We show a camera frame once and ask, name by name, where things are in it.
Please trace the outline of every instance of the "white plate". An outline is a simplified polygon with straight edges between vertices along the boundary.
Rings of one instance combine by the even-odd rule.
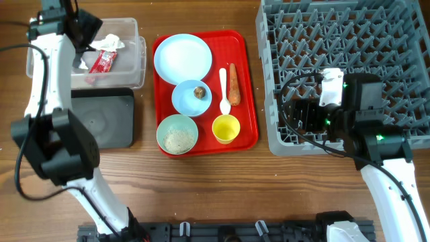
[[[154,55],[155,70],[166,82],[202,80],[212,65],[209,46],[191,34],[177,34],[164,40]]]

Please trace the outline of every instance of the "cable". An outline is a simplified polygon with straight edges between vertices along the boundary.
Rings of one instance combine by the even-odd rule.
[[[78,0],[75,0],[75,13],[76,13],[76,16],[78,16],[78,11],[79,11],[79,7],[78,7]]]
[[[27,24],[27,23],[24,23],[24,22],[18,22],[18,21],[0,21],[0,24],[15,25],[15,26],[21,26],[21,27],[30,28],[30,24]]]
[[[326,143],[326,142],[327,142],[327,138],[325,138],[325,139],[324,139],[324,141],[322,142],[322,145],[326,146],[326,145],[325,145],[325,143]],[[327,154],[329,154],[329,155],[331,155],[331,156],[333,156],[333,157],[336,157],[336,158],[345,158],[344,156],[334,155],[333,153],[328,152],[326,149],[324,149],[324,151],[325,151]]]
[[[283,94],[284,94],[284,92],[285,92],[288,84],[291,83],[292,81],[301,79],[303,77],[315,77],[315,76],[319,76],[319,75],[321,75],[321,74],[320,73],[307,73],[307,74],[304,74],[304,75],[298,75],[298,76],[295,76],[295,77],[291,78],[290,80],[288,80],[285,83],[285,85],[282,87],[281,93],[277,97],[277,103],[278,103],[279,112],[281,114],[282,120],[285,122],[285,125],[295,135],[299,136],[300,138],[302,138],[306,142],[308,142],[308,143],[310,143],[310,144],[312,144],[312,145],[314,145],[314,146],[316,146],[318,148],[321,148],[321,149],[323,149],[325,151],[330,151],[330,152],[332,152],[334,154],[343,155],[344,157],[349,157],[349,158],[352,158],[352,159],[357,160],[357,161],[361,161],[361,162],[365,163],[366,165],[371,165],[372,167],[375,167],[376,169],[378,169],[379,171],[381,171],[383,174],[385,174],[386,176],[388,176],[388,178],[390,178],[392,180],[392,182],[397,186],[397,188],[402,192],[403,198],[408,203],[409,208],[411,209],[411,212],[412,212],[412,214],[414,216],[415,222],[417,223],[418,230],[419,230],[422,242],[427,242],[427,238],[426,238],[425,232],[424,232],[423,223],[421,222],[421,219],[420,219],[420,217],[418,215],[417,209],[415,208],[415,205],[412,202],[411,196],[408,194],[408,192],[405,190],[405,188],[402,186],[402,184],[400,184],[400,182],[389,171],[387,171],[386,169],[380,167],[379,165],[376,165],[375,163],[373,163],[373,162],[371,162],[371,161],[369,161],[367,159],[364,159],[364,158],[361,158],[361,157],[358,157],[358,156],[355,156],[355,155],[351,155],[349,153],[346,153],[346,152],[343,152],[343,151],[340,151],[340,150],[328,147],[326,145],[322,145],[322,144],[317,143],[317,142],[315,142],[313,140],[310,140],[309,138],[306,138],[304,135],[300,134],[295,128],[291,127],[291,125],[288,122],[288,119],[286,117],[286,114],[284,112],[284,104],[282,103],[282,96],[283,96]]]
[[[47,200],[49,198],[53,198],[53,197],[65,192],[67,190],[78,190],[87,199],[88,203],[91,205],[91,207],[94,209],[94,211],[100,217],[100,219],[104,222],[106,227],[109,228],[117,238],[120,238],[120,235],[115,231],[113,226],[111,226],[111,224],[109,224],[109,222],[106,220],[106,217],[101,214],[99,209],[95,206],[95,204],[93,203],[93,201],[90,199],[90,197],[88,196],[88,194],[85,192],[85,190],[83,188],[78,188],[78,187],[63,188],[63,189],[60,189],[60,190],[53,192],[49,195],[46,195],[43,197],[37,197],[37,198],[27,195],[22,190],[21,182],[20,182],[20,178],[19,178],[19,171],[21,169],[21,162],[22,162],[22,157],[24,155],[24,151],[27,148],[27,143],[28,143],[32,133],[34,132],[34,130],[37,127],[37,123],[39,122],[40,116],[42,114],[42,111],[43,111],[43,108],[45,105],[46,88],[48,87],[48,66],[49,66],[49,64],[48,64],[48,57],[45,55],[44,51],[41,48],[34,46],[33,44],[17,44],[14,46],[8,46],[5,48],[0,48],[0,52],[6,51],[6,50],[12,50],[12,49],[16,49],[16,48],[32,48],[34,50],[37,50],[42,55],[42,60],[44,63],[42,90],[40,92],[40,101],[39,101],[40,105],[39,105],[36,117],[34,118],[33,123],[30,126],[30,129],[29,129],[29,131],[28,131],[28,133],[27,133],[27,135],[26,135],[26,137],[25,137],[25,139],[21,145],[18,156],[16,158],[16,164],[15,164],[15,186],[16,186],[16,190],[21,195],[21,197],[23,197],[26,200],[33,201],[33,202],[44,201],[44,200]]]

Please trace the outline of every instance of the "light blue bowl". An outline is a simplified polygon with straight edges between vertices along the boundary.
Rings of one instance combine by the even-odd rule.
[[[190,132],[194,138],[192,147],[181,153],[171,153],[170,151],[168,151],[166,149],[166,146],[164,145],[164,139],[167,133],[171,132],[172,130],[184,130]],[[199,130],[197,128],[196,123],[191,118],[181,114],[174,114],[165,118],[157,128],[157,142],[159,146],[162,148],[162,150],[172,155],[182,155],[190,151],[196,145],[198,137]]]
[[[194,89],[203,87],[206,94],[202,99],[194,96]],[[202,115],[212,103],[212,92],[203,81],[189,80],[178,84],[172,93],[173,107],[180,114],[197,117]]]

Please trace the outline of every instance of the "bowl of rice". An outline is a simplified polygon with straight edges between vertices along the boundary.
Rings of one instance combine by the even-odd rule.
[[[165,118],[157,128],[157,142],[162,150],[171,155],[182,155],[197,143],[199,131],[196,123],[182,114]]]

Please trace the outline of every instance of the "red wrapper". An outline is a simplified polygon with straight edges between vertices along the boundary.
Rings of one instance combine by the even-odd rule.
[[[93,67],[89,72],[90,73],[109,72],[117,55],[118,55],[117,52],[108,52],[108,51],[102,50],[99,54],[99,57],[97,58],[97,60],[95,61]],[[87,77],[85,81],[88,84],[93,85],[94,82],[96,81],[96,77]]]

